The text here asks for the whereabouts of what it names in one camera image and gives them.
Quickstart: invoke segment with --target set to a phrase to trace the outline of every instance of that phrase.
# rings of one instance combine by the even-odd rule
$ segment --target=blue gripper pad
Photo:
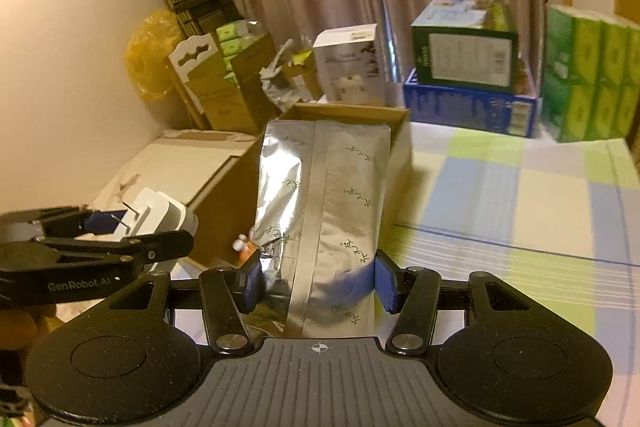
[[[260,249],[244,263],[240,268],[246,272],[246,284],[242,293],[242,306],[238,305],[238,311],[247,314],[254,311],[255,306],[264,298],[265,283],[262,273],[262,265],[260,264]]]
[[[87,232],[102,235],[103,233],[113,233],[118,226],[118,222],[111,216],[123,219],[126,210],[113,210],[111,212],[96,212],[84,220],[84,229]]]
[[[398,278],[402,270],[385,253],[379,252],[376,252],[374,260],[374,287],[385,312],[395,314],[404,304],[398,292]]]

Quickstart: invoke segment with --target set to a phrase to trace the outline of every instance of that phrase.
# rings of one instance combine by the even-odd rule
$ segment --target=green tissue pack
[[[640,94],[640,26],[549,6],[542,92],[542,121],[559,142],[626,136]]]
[[[235,22],[230,22],[229,24],[225,24],[224,26],[220,26],[216,30],[218,35],[218,40],[220,42],[232,41],[234,39],[239,39],[245,35],[248,35],[251,32],[249,23],[246,20],[240,20]]]

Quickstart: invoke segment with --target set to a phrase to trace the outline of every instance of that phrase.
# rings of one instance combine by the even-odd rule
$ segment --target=yellow plastic bag
[[[124,61],[142,100],[159,100],[172,90],[176,73],[168,57],[183,40],[178,19],[165,9],[153,12],[133,32]]]

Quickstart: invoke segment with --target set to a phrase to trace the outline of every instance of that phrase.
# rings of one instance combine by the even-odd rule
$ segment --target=white box
[[[318,80],[329,102],[385,105],[377,24],[325,30],[314,43]]]

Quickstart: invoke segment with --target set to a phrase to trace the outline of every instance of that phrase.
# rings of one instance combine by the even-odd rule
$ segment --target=blue box
[[[415,70],[404,83],[411,120],[531,138],[538,97],[529,71],[519,83],[522,94],[418,84]]]

